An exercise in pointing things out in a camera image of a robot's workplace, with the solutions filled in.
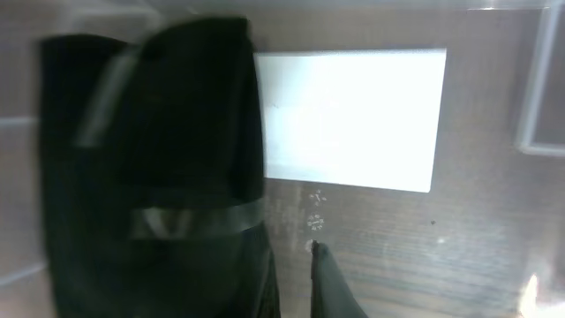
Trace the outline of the black garment with tape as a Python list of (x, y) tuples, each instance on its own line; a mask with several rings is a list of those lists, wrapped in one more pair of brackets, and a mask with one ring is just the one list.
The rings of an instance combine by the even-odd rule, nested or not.
[(39, 41), (38, 150), (59, 317), (277, 317), (249, 22)]

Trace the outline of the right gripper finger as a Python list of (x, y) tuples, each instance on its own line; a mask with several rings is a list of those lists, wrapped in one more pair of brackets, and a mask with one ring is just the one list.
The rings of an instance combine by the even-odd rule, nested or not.
[(312, 318), (367, 318), (326, 244), (312, 242)]

